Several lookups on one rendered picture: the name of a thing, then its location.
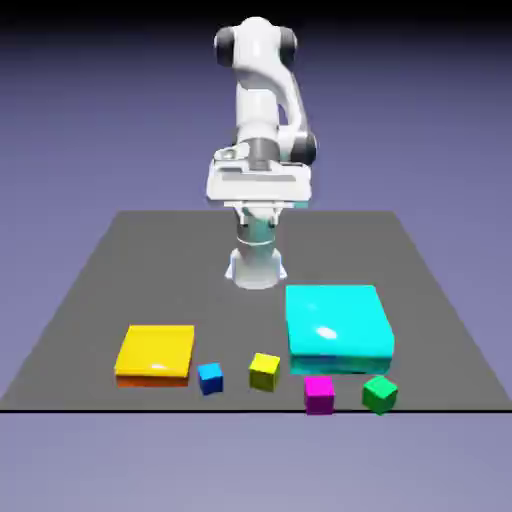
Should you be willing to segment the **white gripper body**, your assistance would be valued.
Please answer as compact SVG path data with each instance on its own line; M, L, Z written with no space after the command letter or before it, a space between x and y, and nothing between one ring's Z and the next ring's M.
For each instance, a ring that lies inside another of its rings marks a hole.
M311 169L270 162L269 171L254 171L247 160L212 160L206 195L220 202L304 203L312 196Z

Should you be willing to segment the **small yellow cube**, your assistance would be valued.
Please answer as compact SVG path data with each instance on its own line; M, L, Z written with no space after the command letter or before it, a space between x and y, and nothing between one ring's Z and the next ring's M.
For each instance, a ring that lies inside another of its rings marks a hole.
M256 352L249 365L249 386L252 389L274 392L280 373L279 356Z

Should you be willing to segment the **small blue cube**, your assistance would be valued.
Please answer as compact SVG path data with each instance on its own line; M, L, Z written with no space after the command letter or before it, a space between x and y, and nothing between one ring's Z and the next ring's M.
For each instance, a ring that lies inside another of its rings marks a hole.
M199 386L203 395L223 391L224 374L218 362L198 366Z

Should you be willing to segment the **small magenta cube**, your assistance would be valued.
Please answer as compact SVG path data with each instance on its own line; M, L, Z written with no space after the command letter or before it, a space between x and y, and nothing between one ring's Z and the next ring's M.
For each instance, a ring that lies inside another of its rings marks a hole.
M330 376L306 376L304 378L304 406L308 415L332 414L335 396Z

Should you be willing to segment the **small green cube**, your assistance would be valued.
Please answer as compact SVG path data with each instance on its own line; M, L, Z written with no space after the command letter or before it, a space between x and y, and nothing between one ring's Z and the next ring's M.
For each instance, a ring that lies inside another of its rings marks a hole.
M377 415L389 412L396 402L398 386L385 376L376 376L362 387L362 404Z

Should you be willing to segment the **large cyan box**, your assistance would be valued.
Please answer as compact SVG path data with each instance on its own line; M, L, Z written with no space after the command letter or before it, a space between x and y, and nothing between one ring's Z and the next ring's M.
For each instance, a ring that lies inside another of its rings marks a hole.
M395 336L373 285L289 285L285 318L295 375L382 375L390 369Z

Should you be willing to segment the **large yellow box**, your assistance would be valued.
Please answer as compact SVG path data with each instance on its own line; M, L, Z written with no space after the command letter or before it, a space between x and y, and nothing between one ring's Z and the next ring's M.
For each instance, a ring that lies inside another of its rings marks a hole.
M114 374L118 387L186 387L195 341L193 325L130 325Z

